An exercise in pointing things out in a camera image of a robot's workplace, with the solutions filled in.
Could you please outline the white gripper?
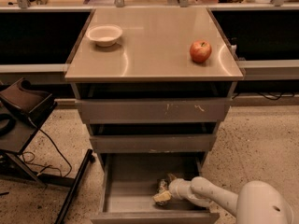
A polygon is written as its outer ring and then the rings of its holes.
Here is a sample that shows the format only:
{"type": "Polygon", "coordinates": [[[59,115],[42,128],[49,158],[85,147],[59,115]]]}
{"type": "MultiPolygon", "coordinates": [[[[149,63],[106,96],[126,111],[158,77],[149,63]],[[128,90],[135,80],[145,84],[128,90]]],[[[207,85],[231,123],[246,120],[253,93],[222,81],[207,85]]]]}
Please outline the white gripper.
{"type": "Polygon", "coordinates": [[[168,202],[171,200],[171,195],[175,199],[190,200],[192,198],[191,181],[177,178],[174,174],[167,174],[167,181],[169,184],[169,190],[156,193],[153,196],[153,200],[156,203],[168,202]]]}

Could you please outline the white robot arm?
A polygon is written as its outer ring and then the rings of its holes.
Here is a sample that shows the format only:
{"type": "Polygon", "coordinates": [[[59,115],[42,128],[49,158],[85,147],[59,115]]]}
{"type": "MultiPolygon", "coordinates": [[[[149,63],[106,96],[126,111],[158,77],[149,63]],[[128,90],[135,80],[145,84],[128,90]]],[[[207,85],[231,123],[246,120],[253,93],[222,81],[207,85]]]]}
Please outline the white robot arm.
{"type": "Polygon", "coordinates": [[[299,224],[298,214],[286,199],[263,181],[250,181],[236,194],[202,176],[189,181],[168,174],[167,179],[158,182],[153,200],[165,205],[172,198],[201,207],[214,202],[234,216],[236,224],[299,224]]]}

